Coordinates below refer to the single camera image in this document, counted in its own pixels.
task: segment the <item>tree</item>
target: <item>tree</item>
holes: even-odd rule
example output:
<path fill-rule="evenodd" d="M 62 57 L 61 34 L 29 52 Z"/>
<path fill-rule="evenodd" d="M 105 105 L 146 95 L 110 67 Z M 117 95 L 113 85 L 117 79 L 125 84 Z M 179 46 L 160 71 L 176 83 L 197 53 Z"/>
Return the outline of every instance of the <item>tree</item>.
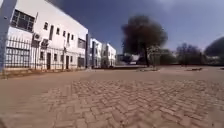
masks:
<path fill-rule="evenodd" d="M 148 49 L 151 46 L 162 46 L 167 40 L 167 34 L 161 25 L 144 15 L 131 17 L 122 30 L 123 51 L 135 55 L 144 53 L 148 67 Z"/>
<path fill-rule="evenodd" d="M 224 37 L 215 40 L 211 45 L 209 45 L 205 54 L 207 56 L 221 56 L 224 55 Z"/>
<path fill-rule="evenodd" d="M 176 57 L 168 49 L 162 49 L 164 54 L 160 57 L 160 64 L 169 65 L 177 62 Z"/>
<path fill-rule="evenodd" d="M 133 60 L 133 57 L 131 55 L 124 55 L 123 60 L 125 63 L 130 64 Z"/>
<path fill-rule="evenodd" d="M 204 55 L 193 45 L 183 43 L 177 47 L 177 58 L 180 64 L 204 64 Z"/>

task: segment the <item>railing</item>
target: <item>railing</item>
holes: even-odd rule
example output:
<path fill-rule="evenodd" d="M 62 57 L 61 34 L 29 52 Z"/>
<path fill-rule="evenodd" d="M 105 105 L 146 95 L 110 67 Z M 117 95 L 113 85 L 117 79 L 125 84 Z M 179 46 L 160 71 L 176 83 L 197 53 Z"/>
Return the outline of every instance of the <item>railing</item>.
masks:
<path fill-rule="evenodd" d="M 6 40 L 4 70 L 53 70 L 84 67 L 84 54 L 52 48 L 32 40 L 8 37 Z"/>

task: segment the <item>blue sky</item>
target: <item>blue sky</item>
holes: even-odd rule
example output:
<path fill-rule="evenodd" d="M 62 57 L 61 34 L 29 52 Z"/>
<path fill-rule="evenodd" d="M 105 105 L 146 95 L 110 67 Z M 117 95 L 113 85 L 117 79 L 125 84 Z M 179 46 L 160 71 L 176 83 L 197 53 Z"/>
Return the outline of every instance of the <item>blue sky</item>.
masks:
<path fill-rule="evenodd" d="M 86 26 L 92 36 L 110 42 L 119 52 L 121 26 L 130 16 L 148 15 L 168 33 L 165 47 L 175 50 L 183 42 L 206 48 L 224 36 L 223 0 L 52 0 Z"/>

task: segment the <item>paved ground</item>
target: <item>paved ground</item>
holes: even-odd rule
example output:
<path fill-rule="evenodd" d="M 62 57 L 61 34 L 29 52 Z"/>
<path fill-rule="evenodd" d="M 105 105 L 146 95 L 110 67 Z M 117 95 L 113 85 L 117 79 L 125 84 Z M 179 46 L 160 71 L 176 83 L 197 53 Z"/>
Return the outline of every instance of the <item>paved ground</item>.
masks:
<path fill-rule="evenodd" d="M 223 128 L 224 71 L 184 70 L 3 80 L 0 128 Z"/>

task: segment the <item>building facade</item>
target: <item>building facade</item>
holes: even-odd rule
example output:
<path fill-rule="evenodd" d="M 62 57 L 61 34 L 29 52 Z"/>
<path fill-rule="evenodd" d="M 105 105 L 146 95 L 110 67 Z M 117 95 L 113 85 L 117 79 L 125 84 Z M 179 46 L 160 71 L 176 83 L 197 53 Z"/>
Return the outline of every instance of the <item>building facade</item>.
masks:
<path fill-rule="evenodd" d="M 47 0 L 0 0 L 0 28 L 0 70 L 100 67 L 103 44 Z"/>
<path fill-rule="evenodd" d="M 90 41 L 90 64 L 92 68 L 101 68 L 103 43 L 92 38 Z"/>
<path fill-rule="evenodd" d="M 103 44 L 102 47 L 102 57 L 101 57 L 102 67 L 115 66 L 116 63 L 116 49 L 113 48 L 109 43 Z"/>

